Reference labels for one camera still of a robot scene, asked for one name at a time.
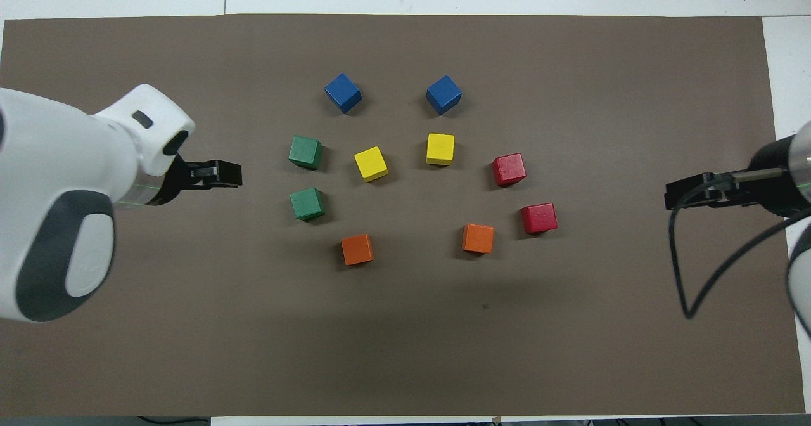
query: cube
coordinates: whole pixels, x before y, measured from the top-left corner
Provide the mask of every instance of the cube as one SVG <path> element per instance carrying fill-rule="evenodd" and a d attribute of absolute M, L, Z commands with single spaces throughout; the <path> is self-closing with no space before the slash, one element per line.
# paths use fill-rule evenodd
<path fill-rule="evenodd" d="M 346 74 L 340 73 L 324 90 L 341 112 L 346 114 L 357 103 L 360 103 L 360 89 L 350 81 Z"/>
<path fill-rule="evenodd" d="M 493 160 L 495 185 L 509 186 L 519 183 L 527 176 L 524 170 L 524 158 L 519 153 L 504 155 Z"/>
<path fill-rule="evenodd" d="M 324 215 L 324 200 L 315 187 L 293 193 L 290 195 L 290 203 L 293 204 L 293 214 L 298 220 L 307 221 Z"/>
<path fill-rule="evenodd" d="M 535 204 L 521 209 L 521 220 L 524 221 L 524 232 L 528 235 L 536 235 L 557 229 L 557 218 L 555 216 L 555 204 Z"/>
<path fill-rule="evenodd" d="M 302 168 L 318 169 L 321 164 L 321 151 L 322 146 L 318 139 L 293 136 L 287 159 Z"/>
<path fill-rule="evenodd" d="M 373 181 L 388 174 L 386 162 L 379 146 L 355 154 L 355 163 L 363 181 Z"/>
<path fill-rule="evenodd" d="M 459 103 L 461 90 L 454 83 L 454 80 L 446 75 L 429 86 L 425 96 L 431 106 L 434 107 L 434 110 L 437 111 L 437 114 L 442 115 Z"/>
<path fill-rule="evenodd" d="M 425 154 L 425 162 L 428 164 L 438 164 L 447 166 L 454 161 L 454 140 L 453 134 L 428 134 L 428 151 Z"/>
<path fill-rule="evenodd" d="M 469 223 L 464 227 L 461 248 L 466 252 L 493 252 L 493 236 L 495 236 L 495 229 L 492 226 Z"/>
<path fill-rule="evenodd" d="M 374 254 L 371 251 L 369 235 L 351 236 L 341 239 L 341 248 L 344 252 L 344 262 L 347 266 L 372 261 Z"/>

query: cable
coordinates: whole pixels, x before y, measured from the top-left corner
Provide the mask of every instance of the cable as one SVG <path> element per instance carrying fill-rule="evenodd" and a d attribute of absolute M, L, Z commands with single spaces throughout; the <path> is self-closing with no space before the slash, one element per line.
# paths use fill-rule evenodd
<path fill-rule="evenodd" d="M 166 420 L 166 421 L 153 420 L 152 418 L 147 418 L 145 416 L 140 416 L 140 415 L 138 415 L 138 418 L 141 418 L 142 420 L 146 421 L 147 423 L 152 423 L 152 424 L 181 424 L 181 423 L 196 423 L 198 421 L 200 421 L 202 423 L 208 423 L 208 421 L 209 421 L 208 418 L 197 418 L 197 417 L 180 418 L 180 420 Z"/>
<path fill-rule="evenodd" d="M 675 276 L 675 287 L 679 293 L 679 301 L 681 303 L 681 311 L 684 313 L 684 318 L 692 319 L 693 316 L 698 311 L 698 308 L 701 307 L 701 303 L 704 302 L 704 298 L 706 298 L 707 293 L 710 293 L 712 287 L 718 282 L 718 279 L 721 279 L 721 276 L 727 272 L 727 270 L 738 261 L 743 255 L 746 255 L 750 250 L 754 247 L 758 246 L 759 243 L 767 240 L 771 236 L 776 235 L 780 231 L 783 231 L 788 226 L 803 220 L 807 216 L 811 216 L 811 207 L 807 207 L 807 209 L 803 209 L 802 211 L 797 212 L 793 216 L 789 217 L 787 220 L 781 221 L 779 224 L 775 224 L 773 227 L 770 227 L 759 233 L 759 235 L 754 236 L 749 242 L 746 242 L 744 245 L 741 246 L 738 250 L 735 251 L 726 261 L 722 262 L 721 265 L 715 270 L 715 272 L 710 276 L 710 279 L 701 287 L 701 290 L 698 292 L 693 304 L 691 306 L 687 306 L 687 298 L 684 294 L 684 284 L 681 280 L 681 270 L 679 268 L 679 255 L 677 250 L 675 249 L 675 217 L 678 215 L 679 211 L 686 206 L 687 202 L 692 200 L 694 197 L 698 196 L 702 191 L 709 190 L 714 186 L 729 186 L 732 185 L 734 178 L 729 174 L 721 174 L 715 179 L 711 181 L 707 181 L 707 183 L 703 183 L 700 186 L 697 186 L 687 192 L 684 196 L 677 201 L 673 210 L 670 213 L 670 220 L 667 223 L 667 234 L 669 235 L 670 239 L 670 256 L 671 261 L 673 264 L 673 275 Z"/>

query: blue cube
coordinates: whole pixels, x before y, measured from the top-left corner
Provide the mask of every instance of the blue cube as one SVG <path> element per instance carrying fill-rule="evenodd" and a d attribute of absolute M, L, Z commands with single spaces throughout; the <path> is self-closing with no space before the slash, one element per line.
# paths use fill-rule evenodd
<path fill-rule="evenodd" d="M 461 90 L 455 85 L 454 80 L 450 79 L 449 76 L 444 76 L 434 82 L 434 85 L 429 86 L 428 93 L 425 96 L 437 111 L 437 114 L 442 115 L 459 103 Z"/>
<path fill-rule="evenodd" d="M 338 77 L 325 86 L 324 90 L 344 114 L 349 112 L 361 99 L 360 89 L 343 73 L 338 74 Z"/>

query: brown mat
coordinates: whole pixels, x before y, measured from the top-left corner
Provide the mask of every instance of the brown mat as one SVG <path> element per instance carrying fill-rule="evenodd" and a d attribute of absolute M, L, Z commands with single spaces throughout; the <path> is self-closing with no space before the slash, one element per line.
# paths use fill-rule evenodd
<path fill-rule="evenodd" d="M 773 140 L 758 18 L 247 15 L 6 22 L 3 86 L 95 112 L 140 82 L 197 122 L 188 160 L 238 190 L 118 213 L 107 284 L 46 325 L 0 322 L 2 415 L 539 415 L 803 411 L 782 236 L 682 318 L 663 186 Z M 345 72 L 363 102 L 324 94 Z M 463 101 L 437 117 L 425 89 Z M 449 168 L 429 132 L 457 135 Z M 324 167 L 286 159 L 319 138 Z M 378 145 L 391 174 L 363 183 Z M 529 177 L 495 187 L 522 152 Z M 328 215 L 293 218 L 316 186 Z M 554 202 L 532 238 L 518 209 Z M 778 219 L 680 222 L 687 288 Z M 460 249 L 466 223 L 495 250 Z M 370 233 L 376 259 L 342 264 Z"/>

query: orange cube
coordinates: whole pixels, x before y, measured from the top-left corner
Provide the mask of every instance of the orange cube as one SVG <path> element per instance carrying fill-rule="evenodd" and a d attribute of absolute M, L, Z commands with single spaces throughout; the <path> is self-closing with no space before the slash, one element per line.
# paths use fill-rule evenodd
<path fill-rule="evenodd" d="M 464 227 L 461 248 L 466 252 L 493 252 L 493 236 L 495 236 L 495 228 L 492 226 L 469 223 Z"/>
<path fill-rule="evenodd" d="M 341 248 L 344 250 L 344 262 L 347 266 L 372 261 L 371 240 L 369 235 L 351 236 L 341 239 Z"/>

